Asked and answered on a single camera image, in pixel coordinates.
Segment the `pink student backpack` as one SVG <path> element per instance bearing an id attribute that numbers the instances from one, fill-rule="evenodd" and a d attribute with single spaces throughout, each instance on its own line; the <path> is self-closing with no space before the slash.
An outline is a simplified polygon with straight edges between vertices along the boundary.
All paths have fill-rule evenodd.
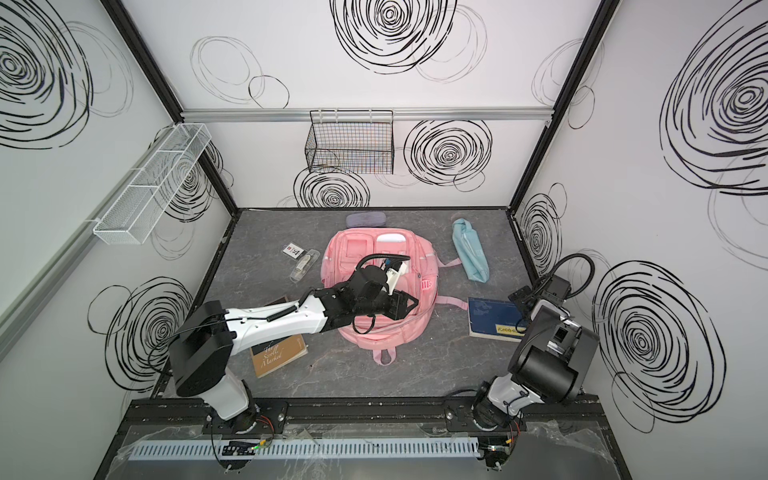
<path id="1" fill-rule="evenodd" d="M 410 230 L 350 228 L 330 240 L 321 280 L 326 288 L 350 283 L 343 296 L 362 305 L 340 333 L 385 366 L 396 360 L 398 346 L 425 331 L 436 305 L 468 308 L 459 298 L 438 294 L 440 270 L 460 263 L 442 262 L 432 243 Z"/>

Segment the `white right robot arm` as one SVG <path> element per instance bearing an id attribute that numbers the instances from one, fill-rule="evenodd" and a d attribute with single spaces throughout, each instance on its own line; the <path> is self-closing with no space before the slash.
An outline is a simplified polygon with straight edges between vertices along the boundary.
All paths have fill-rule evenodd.
<path id="1" fill-rule="evenodd" d="M 599 346 L 599 335 L 565 309 L 571 284 L 555 275 L 524 298 L 528 325 L 507 374 L 481 385 L 472 404 L 475 424 L 493 431 L 534 404 L 568 405 L 580 395 Z"/>

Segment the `brown book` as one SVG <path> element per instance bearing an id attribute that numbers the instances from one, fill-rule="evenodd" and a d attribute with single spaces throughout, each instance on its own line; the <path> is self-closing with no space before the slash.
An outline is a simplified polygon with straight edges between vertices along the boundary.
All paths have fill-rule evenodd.
<path id="1" fill-rule="evenodd" d="M 250 351 L 255 375 L 263 378 L 306 355 L 307 345 L 302 335 L 293 335 L 253 346 Z"/>

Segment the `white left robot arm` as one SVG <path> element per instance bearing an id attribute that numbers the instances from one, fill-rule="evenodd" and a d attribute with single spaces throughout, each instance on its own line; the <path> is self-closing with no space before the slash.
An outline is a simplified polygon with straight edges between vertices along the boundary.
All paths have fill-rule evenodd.
<path id="1" fill-rule="evenodd" d="M 360 316 L 403 320 L 419 300 L 394 287 L 398 278 L 392 269 L 367 266 L 293 302 L 252 309 L 226 309 L 219 301 L 203 304 L 168 346 L 176 395 L 202 399 L 225 422 L 255 421 L 258 407 L 245 382 L 229 369 L 230 358 L 275 340 L 350 326 Z"/>

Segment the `blue book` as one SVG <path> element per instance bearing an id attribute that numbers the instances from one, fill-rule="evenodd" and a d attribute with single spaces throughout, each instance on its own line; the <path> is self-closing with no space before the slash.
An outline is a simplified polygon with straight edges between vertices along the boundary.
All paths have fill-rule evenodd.
<path id="1" fill-rule="evenodd" d="M 470 297 L 469 335 L 489 340 L 519 342 L 529 321 L 512 302 Z"/>

